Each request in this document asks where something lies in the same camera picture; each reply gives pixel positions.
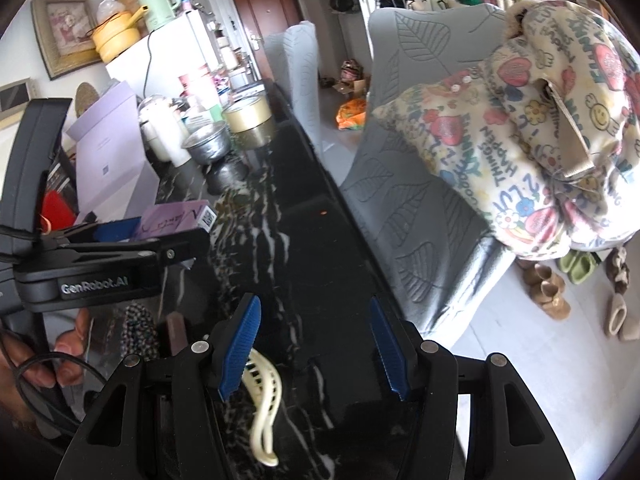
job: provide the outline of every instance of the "door frame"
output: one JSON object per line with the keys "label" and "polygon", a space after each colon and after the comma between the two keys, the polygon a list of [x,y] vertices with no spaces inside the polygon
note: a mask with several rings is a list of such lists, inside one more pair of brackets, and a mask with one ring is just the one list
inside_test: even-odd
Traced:
{"label": "door frame", "polygon": [[[300,8],[300,12],[302,13],[302,18],[304,20],[309,20],[309,12],[308,12],[308,9],[306,8],[305,0],[297,0],[297,1],[298,1],[298,7]],[[237,23],[238,25],[241,25],[242,20],[240,19],[240,15],[238,14],[238,9],[236,8],[236,3],[234,2],[234,0],[220,0],[218,3],[220,4],[220,11],[222,12],[222,20],[224,22],[226,21],[225,17],[230,16],[235,23]],[[225,28],[226,30],[233,30],[231,23],[225,23]],[[249,38],[244,32],[244,27],[237,26],[234,32],[236,34],[236,37],[240,41],[240,43],[242,43],[242,48],[249,53],[249,56],[251,57],[251,60],[254,64],[254,68],[255,68],[255,71],[257,72],[257,75],[262,77],[262,75],[260,74],[260,69],[258,68],[258,64],[255,62],[254,50],[251,48],[251,44],[249,43]],[[322,70],[321,56],[319,56],[319,59],[318,59],[318,68]]]}

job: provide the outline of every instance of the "door handle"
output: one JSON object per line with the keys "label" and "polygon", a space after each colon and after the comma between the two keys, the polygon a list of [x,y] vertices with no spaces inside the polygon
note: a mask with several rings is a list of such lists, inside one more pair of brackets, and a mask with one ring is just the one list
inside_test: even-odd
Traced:
{"label": "door handle", "polygon": [[262,38],[252,34],[249,39],[251,40],[251,48],[254,50],[260,50],[260,42],[262,41]]}

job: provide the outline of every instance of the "green slipper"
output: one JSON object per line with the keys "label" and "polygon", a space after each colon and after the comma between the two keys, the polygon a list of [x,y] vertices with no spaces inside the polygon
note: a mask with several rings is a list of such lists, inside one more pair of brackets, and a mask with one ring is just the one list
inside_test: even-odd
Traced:
{"label": "green slipper", "polygon": [[556,263],[558,264],[558,269],[565,274],[571,270],[571,267],[574,266],[575,261],[578,259],[578,254],[580,251],[575,251],[573,249],[569,250],[567,254],[565,254],[562,258],[558,258]]}
{"label": "green slipper", "polygon": [[575,263],[569,270],[569,280],[574,285],[580,285],[584,280],[593,274],[596,270],[598,263],[591,253],[578,252],[578,257]]}

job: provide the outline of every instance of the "metal bowl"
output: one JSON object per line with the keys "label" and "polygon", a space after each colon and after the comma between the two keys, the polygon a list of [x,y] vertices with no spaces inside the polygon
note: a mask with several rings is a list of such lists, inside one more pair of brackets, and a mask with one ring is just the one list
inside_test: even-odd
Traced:
{"label": "metal bowl", "polygon": [[203,126],[187,137],[182,147],[198,164],[210,164],[220,160],[231,150],[231,138],[226,129],[226,123],[218,121]]}

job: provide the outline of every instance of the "strap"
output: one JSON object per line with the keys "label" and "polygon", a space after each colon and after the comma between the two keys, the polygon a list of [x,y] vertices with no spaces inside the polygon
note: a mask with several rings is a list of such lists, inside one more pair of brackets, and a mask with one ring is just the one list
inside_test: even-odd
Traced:
{"label": "strap", "polygon": [[562,177],[573,178],[587,170],[592,170],[595,165],[589,157],[589,149],[582,138],[582,133],[564,104],[564,99],[562,99],[558,89],[548,79],[544,81],[560,111],[558,146],[562,155]]}

